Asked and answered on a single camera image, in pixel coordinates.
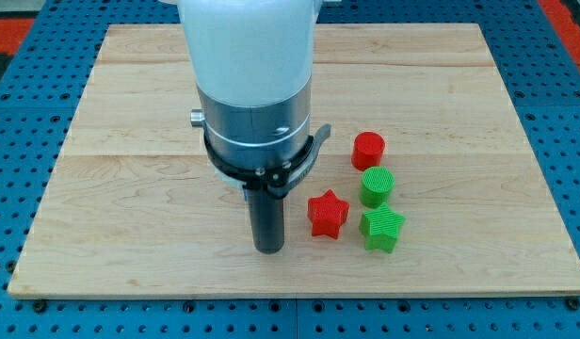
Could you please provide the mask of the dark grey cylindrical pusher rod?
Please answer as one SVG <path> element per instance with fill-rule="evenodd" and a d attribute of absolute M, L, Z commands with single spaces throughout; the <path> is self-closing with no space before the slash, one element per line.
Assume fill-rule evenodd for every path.
<path fill-rule="evenodd" d="M 263 190 L 247 190 L 250 226 L 255 249 L 273 254 L 284 244 L 283 199 L 272 198 Z"/>

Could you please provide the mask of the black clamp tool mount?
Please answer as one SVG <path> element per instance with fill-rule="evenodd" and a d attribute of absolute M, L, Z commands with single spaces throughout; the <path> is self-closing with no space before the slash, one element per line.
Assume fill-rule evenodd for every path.
<path fill-rule="evenodd" d="M 293 158 L 272 168 L 242 169 L 220 157 L 207 138 L 204 139 L 204 146 L 218 175 L 228 185 L 245 190 L 263 189 L 271 198 L 283 199 L 313 168 L 320 148 L 330 137 L 330 132 L 330 124 L 322 125 L 314 136 L 308 136 L 305 145 Z"/>

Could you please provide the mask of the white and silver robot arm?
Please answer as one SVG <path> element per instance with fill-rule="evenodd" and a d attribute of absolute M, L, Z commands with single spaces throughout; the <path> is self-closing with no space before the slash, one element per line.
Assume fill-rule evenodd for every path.
<path fill-rule="evenodd" d="M 310 132 L 314 0 L 176 0 L 201 108 L 220 175 L 243 189 L 254 247 L 284 244 L 284 198 L 313 167 L 330 136 Z"/>

